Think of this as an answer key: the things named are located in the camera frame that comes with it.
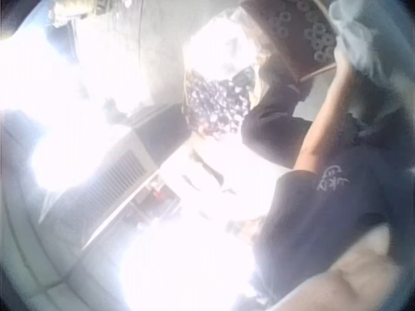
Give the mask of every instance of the skin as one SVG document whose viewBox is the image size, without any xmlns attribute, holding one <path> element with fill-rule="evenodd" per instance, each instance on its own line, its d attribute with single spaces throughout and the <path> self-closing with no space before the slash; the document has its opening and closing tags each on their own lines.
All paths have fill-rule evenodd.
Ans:
<svg viewBox="0 0 415 311">
<path fill-rule="evenodd" d="M 355 78 L 346 57 L 335 51 L 337 72 L 306 135 L 294 170 L 318 172 L 334 145 L 348 110 Z M 399 267 L 388 257 L 389 229 L 375 228 L 325 273 L 316 275 L 270 311 L 376 311 L 393 290 Z"/>
<path fill-rule="evenodd" d="M 334 145 L 344 124 L 354 83 L 353 68 L 346 57 L 335 51 L 337 71 L 313 125 L 305 136 L 294 170 L 317 172 Z"/>
</svg>

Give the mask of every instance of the hand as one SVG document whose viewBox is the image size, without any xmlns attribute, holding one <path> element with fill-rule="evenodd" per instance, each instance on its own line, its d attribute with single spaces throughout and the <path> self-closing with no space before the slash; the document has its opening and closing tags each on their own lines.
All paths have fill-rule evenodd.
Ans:
<svg viewBox="0 0 415 311">
<path fill-rule="evenodd" d="M 339 49 L 338 47 L 336 47 L 335 49 L 335 60 L 337 63 L 336 74 L 341 77 L 352 78 L 353 77 L 353 66 L 350 64 L 349 60 L 347 59 L 343 51 Z"/>
</svg>

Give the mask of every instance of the black t-shirt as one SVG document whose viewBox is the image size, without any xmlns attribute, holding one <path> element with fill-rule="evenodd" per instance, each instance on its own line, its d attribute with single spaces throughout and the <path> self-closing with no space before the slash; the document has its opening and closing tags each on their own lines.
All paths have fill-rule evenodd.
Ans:
<svg viewBox="0 0 415 311">
<path fill-rule="evenodd" d="M 391 255 L 403 260 L 413 219 L 411 180 L 366 147 L 333 158 L 320 174 L 297 170 L 281 177 L 254 247 L 268 291 L 280 300 L 381 223 L 391 228 Z"/>
</svg>

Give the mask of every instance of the printed logo on shirt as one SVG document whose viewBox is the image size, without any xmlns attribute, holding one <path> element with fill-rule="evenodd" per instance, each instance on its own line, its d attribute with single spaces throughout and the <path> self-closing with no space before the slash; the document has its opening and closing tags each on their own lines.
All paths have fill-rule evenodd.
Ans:
<svg viewBox="0 0 415 311">
<path fill-rule="evenodd" d="M 350 180 L 342 177 L 342 168 L 338 165 L 327 167 L 324 171 L 322 180 L 318 184 L 317 191 L 336 191 L 349 183 Z"/>
</svg>

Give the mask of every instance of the black pants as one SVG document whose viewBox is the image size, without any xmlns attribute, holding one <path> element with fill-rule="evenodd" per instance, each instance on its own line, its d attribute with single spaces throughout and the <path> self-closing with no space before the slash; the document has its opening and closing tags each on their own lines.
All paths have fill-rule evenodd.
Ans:
<svg viewBox="0 0 415 311">
<path fill-rule="evenodd" d="M 364 101 L 379 107 L 384 92 L 367 87 Z M 261 157 L 283 167 L 293 168 L 311 121 L 292 116 L 301 96 L 289 86 L 271 89 L 261 103 L 246 117 L 242 125 L 243 143 Z M 358 144 L 379 148 L 393 165 L 413 165 L 414 131 L 407 120 L 411 113 L 401 108 L 382 119 L 365 125 L 350 114 L 337 141 L 334 152 Z"/>
</svg>

